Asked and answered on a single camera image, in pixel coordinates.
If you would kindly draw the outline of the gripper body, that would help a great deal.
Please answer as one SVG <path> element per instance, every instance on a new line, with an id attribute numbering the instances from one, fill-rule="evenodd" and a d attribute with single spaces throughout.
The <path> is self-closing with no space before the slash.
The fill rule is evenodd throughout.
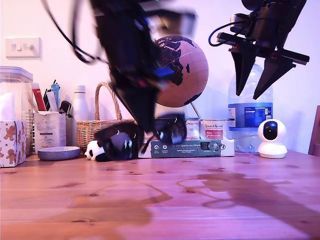
<path id="1" fill-rule="evenodd" d="M 246 50 L 261 58 L 281 56 L 301 65 L 306 65 L 310 60 L 307 55 L 284 49 L 287 35 L 278 39 L 277 32 L 272 28 L 263 30 L 252 22 L 231 22 L 226 26 L 230 26 L 233 34 L 220 32 L 217 35 L 218 45 L 226 44 L 234 49 Z"/>

